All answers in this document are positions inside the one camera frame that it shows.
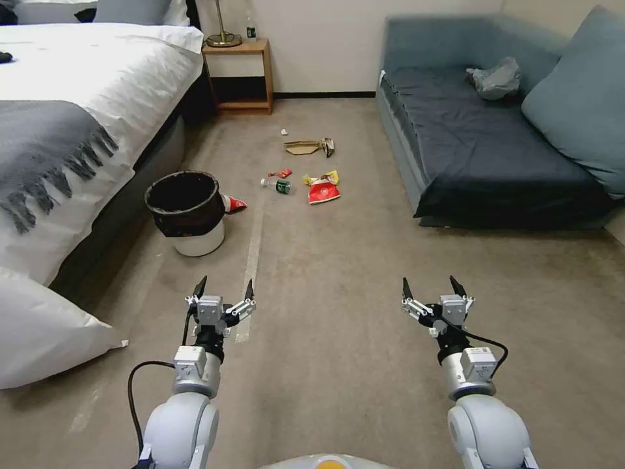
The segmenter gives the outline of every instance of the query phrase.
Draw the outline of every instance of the floor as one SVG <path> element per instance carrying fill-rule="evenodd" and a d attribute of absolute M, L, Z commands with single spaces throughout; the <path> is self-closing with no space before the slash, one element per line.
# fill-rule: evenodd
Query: floor
<path fill-rule="evenodd" d="M 337 151 L 289 155 L 282 127 L 292 139 L 330 136 Z M 419 227 L 373 99 L 281 101 L 270 117 L 223 117 L 191 140 L 185 165 L 250 207 L 227 218 L 224 244 L 205 257 L 178 255 L 148 219 L 104 256 L 75 300 L 130 345 L 0 393 L 3 468 L 132 466 L 128 372 L 172 358 L 184 296 L 203 275 L 208 291 L 241 296 L 255 216 L 258 309 L 249 340 L 226 346 L 209 467 L 336 451 L 398 468 L 459 468 L 436 343 L 400 309 L 402 276 L 435 302 L 450 292 L 449 274 L 477 298 L 470 329 L 510 349 L 498 397 L 524 418 L 539 463 L 625 466 L 625 251 L 608 234 Z M 284 167 L 292 194 L 260 188 Z M 332 169 L 342 197 L 309 206 L 301 176 Z M 166 369 L 137 375 L 142 422 L 171 382 Z"/>

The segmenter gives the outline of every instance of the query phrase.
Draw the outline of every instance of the blanket fringe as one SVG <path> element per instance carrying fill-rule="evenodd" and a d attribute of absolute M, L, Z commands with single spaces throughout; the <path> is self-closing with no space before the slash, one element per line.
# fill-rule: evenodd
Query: blanket fringe
<path fill-rule="evenodd" d="M 69 168 L 84 181 L 92 180 L 96 176 L 96 171 L 89 165 L 88 161 L 96 168 L 102 167 L 104 163 L 102 163 L 94 147 L 98 147 L 101 153 L 109 158 L 119 149 L 106 129 L 100 126 L 91 133 L 88 141 L 82 143 L 73 153 L 66 155 L 59 167 L 54 167 L 47 173 L 32 178 L 21 187 L 21 190 L 12 192 L 4 201 L 0 201 L 0 208 L 11 217 L 19 234 L 27 233 L 36 224 L 36 216 L 26 204 L 27 195 L 35 199 L 37 205 L 46 214 L 49 214 L 54 208 L 55 200 L 48 193 L 44 180 L 52 184 L 65 197 L 71 198 L 73 191 L 63 173 L 63 166 Z"/>

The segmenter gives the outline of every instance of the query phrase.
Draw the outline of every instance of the yellow light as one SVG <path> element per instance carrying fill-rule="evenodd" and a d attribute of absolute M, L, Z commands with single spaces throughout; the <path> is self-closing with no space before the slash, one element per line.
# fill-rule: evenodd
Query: yellow light
<path fill-rule="evenodd" d="M 315 469 L 345 469 L 345 466 L 343 466 L 339 461 L 324 461 Z"/>

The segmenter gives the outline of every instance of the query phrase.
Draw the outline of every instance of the white wall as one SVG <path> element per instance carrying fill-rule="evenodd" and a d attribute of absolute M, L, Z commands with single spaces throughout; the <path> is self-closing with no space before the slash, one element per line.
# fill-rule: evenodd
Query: white wall
<path fill-rule="evenodd" d="M 374 91 L 384 18 L 398 13 L 497 12 L 502 0 L 251 0 L 270 40 L 277 92 Z M 250 0 L 221 0 L 224 27 L 245 35 Z M 202 29 L 218 32 L 214 0 L 197 0 Z"/>
<path fill-rule="evenodd" d="M 502 11 L 560 34 L 572 36 L 597 3 L 625 14 L 625 0 L 506 0 Z M 621 210 L 605 229 L 621 244 L 625 244 L 625 210 Z"/>

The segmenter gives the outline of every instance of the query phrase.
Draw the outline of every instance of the red wrapper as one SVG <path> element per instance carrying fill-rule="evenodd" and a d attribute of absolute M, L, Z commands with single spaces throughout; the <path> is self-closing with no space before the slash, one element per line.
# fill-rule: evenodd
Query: red wrapper
<path fill-rule="evenodd" d="M 229 197 L 228 195 L 221 194 L 221 198 L 223 200 L 223 206 L 226 208 L 227 214 L 239 212 L 247 207 L 247 204 L 245 202 L 239 199 L 235 199 L 234 197 Z"/>
<path fill-rule="evenodd" d="M 340 197 L 339 190 L 327 179 L 315 181 L 308 192 L 308 203 L 311 205 L 329 202 Z"/>
<path fill-rule="evenodd" d="M 269 173 L 267 176 L 271 177 L 271 176 L 278 176 L 281 179 L 286 179 L 288 178 L 291 174 L 293 174 L 293 171 L 291 171 L 290 169 L 283 169 L 282 171 L 280 171 L 279 173 Z"/>

